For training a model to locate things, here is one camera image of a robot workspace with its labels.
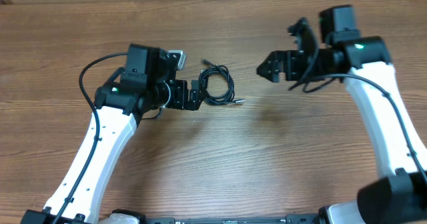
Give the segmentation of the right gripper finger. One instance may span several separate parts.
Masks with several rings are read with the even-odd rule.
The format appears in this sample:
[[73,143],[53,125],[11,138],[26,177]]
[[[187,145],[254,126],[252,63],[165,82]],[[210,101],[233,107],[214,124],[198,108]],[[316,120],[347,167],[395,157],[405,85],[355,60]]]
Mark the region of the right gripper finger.
[[277,60],[277,51],[272,51],[266,59],[257,67],[258,71],[273,71],[275,61]]
[[279,69],[273,69],[270,67],[258,67],[256,69],[256,73],[268,81],[272,83],[279,83],[280,82],[280,70]]

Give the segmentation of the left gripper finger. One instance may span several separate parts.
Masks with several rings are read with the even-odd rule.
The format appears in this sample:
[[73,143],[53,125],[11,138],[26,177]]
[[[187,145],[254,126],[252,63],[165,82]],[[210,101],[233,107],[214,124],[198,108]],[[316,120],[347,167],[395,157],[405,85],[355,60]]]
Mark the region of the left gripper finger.
[[191,97],[201,97],[203,95],[202,86],[198,80],[191,81],[191,89],[189,94]]
[[197,111],[201,105],[201,99],[198,95],[191,96],[185,104],[185,110]]

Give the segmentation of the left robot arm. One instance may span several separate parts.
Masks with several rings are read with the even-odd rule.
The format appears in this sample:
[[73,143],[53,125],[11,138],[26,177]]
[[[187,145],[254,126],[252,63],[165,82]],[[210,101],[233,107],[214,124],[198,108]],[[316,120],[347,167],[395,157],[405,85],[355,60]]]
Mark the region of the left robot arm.
[[184,68],[182,50],[131,44],[117,68],[91,99],[86,136],[66,176],[42,211],[26,210],[22,223],[98,223],[111,174],[145,113],[164,108],[195,111],[200,85],[176,78]]

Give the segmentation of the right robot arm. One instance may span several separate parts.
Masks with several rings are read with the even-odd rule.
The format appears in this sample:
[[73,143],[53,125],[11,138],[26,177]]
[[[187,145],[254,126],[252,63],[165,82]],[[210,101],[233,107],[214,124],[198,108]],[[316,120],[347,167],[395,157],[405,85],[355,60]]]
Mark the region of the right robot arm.
[[320,208],[316,214],[288,215],[287,223],[409,223],[426,219],[426,147],[401,98],[396,70],[384,40],[363,37],[351,5],[319,14],[320,37],[308,20],[288,28],[297,49],[272,51],[257,74],[311,93],[335,80],[352,96],[372,143],[378,180],[361,188],[355,201]]

